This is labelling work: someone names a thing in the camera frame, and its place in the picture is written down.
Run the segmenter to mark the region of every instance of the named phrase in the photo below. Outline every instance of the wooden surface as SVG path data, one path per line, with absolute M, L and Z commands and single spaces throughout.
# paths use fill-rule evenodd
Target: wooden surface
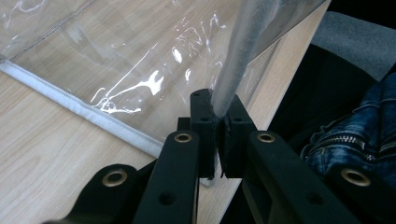
M 274 47 L 248 106 L 259 128 L 274 115 L 327 4 Z M 153 160 L 5 74 L 0 74 L 0 99 L 0 223 L 64 217 L 99 169 L 113 163 L 139 169 Z M 223 178 L 214 187 L 201 187 L 198 222 L 218 223 L 238 184 Z

